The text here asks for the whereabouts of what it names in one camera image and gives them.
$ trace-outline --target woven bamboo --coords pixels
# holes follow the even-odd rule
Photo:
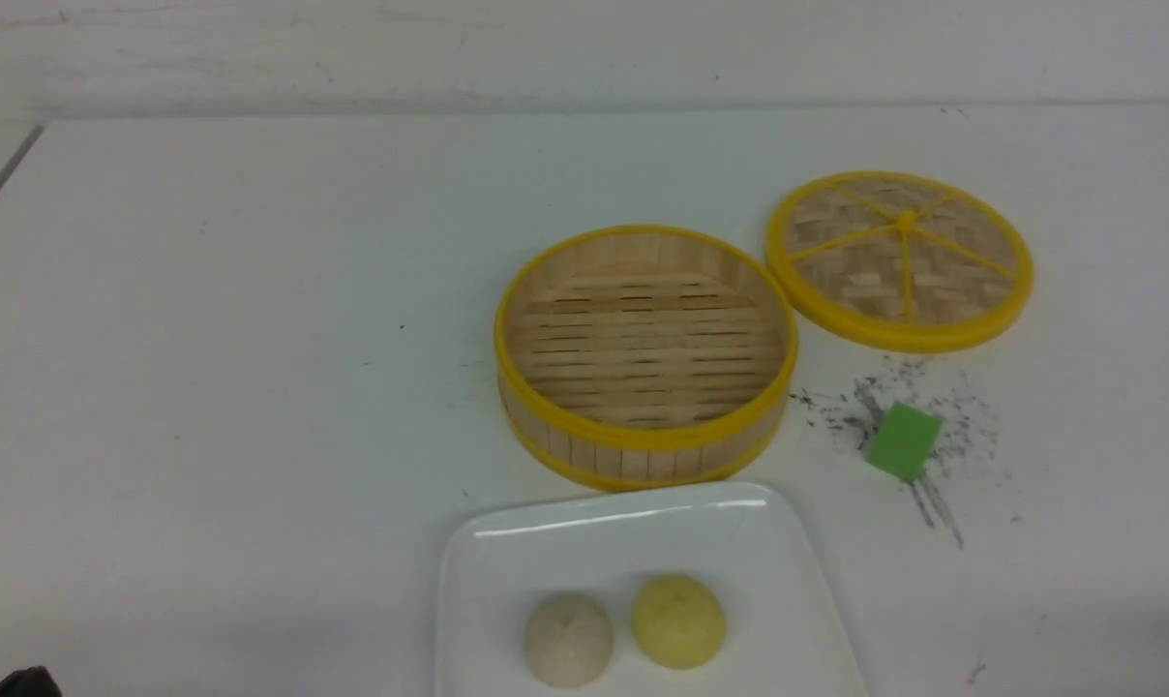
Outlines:
[[[720,479],[773,436],[796,333],[776,282],[690,230],[624,226],[526,267],[496,320],[520,440],[606,490]]]
[[[767,254],[796,309],[849,339],[945,351],[1001,334],[1031,294],[1004,218],[920,177],[852,172],[789,195]]]

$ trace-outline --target yellow spoke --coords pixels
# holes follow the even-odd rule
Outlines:
[[[953,200],[955,200],[955,194],[942,195],[941,199],[938,199],[933,203],[928,203],[928,206],[920,208],[920,211],[916,211],[915,216],[916,218],[928,216],[929,213],[932,213],[933,211],[938,211],[938,208],[942,207],[945,203],[952,202]]]
[[[899,230],[902,242],[902,322],[915,323],[915,282],[912,277],[912,243],[906,229]]]
[[[935,243],[940,244],[941,247],[947,248],[947,250],[950,250],[950,251],[955,253],[955,255],[960,255],[960,256],[964,257],[964,260],[969,260],[969,261],[975,262],[975,263],[977,263],[980,265],[990,268],[990,269],[995,270],[995,272],[999,272],[999,274],[1004,275],[1005,278],[1010,278],[1010,281],[1015,281],[1015,272],[1012,272],[1012,270],[1005,268],[1002,264],[998,264],[996,261],[990,260],[990,257],[988,257],[988,256],[980,256],[980,255],[977,255],[977,253],[974,253],[973,250],[969,250],[969,248],[963,247],[962,244],[953,241],[952,239],[945,239],[940,234],[929,233],[929,230],[926,230],[926,229],[924,229],[920,226],[913,227],[912,228],[912,233],[919,234],[920,237],[928,239],[931,242],[935,242]]]
[[[807,248],[807,250],[796,251],[794,253],[794,255],[789,256],[789,260],[793,262],[797,262],[802,260],[802,257],[816,255],[816,253],[818,251],[832,250],[835,247],[842,247],[844,244],[859,242],[860,239],[876,237],[876,235],[883,233],[890,233],[892,229],[894,229],[894,226],[891,225],[883,225],[880,227],[872,227],[869,229],[858,229],[855,230],[855,233],[848,233],[841,235],[841,237],[835,237],[829,242],[822,242],[818,246],[809,247]]]
[[[878,213],[878,215],[888,218],[888,220],[891,222],[894,222],[894,220],[898,219],[898,211],[890,211],[890,208],[886,208],[885,206],[881,206],[881,203],[878,203],[877,201],[873,201],[872,199],[863,198],[863,195],[856,194],[856,193],[853,193],[853,191],[850,191],[850,189],[846,189],[846,188],[838,188],[836,186],[829,187],[829,191],[832,191],[832,193],[842,195],[842,198],[844,198],[844,199],[851,199],[851,201],[858,202],[858,203],[863,205],[864,207],[867,207],[870,211],[876,211]]]

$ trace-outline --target bamboo steamer lid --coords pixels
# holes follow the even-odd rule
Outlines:
[[[928,178],[846,172],[801,186],[769,221],[769,265],[791,305],[883,350],[968,348],[1012,325],[1031,253],[973,194]]]

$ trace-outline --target black object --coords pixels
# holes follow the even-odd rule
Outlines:
[[[0,697],[63,697],[44,667],[13,671],[0,681]]]

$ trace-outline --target steamer basket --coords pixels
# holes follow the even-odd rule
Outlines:
[[[774,436],[797,350],[774,277],[691,230],[620,226],[541,253],[494,347],[511,429],[606,491],[725,479]]]

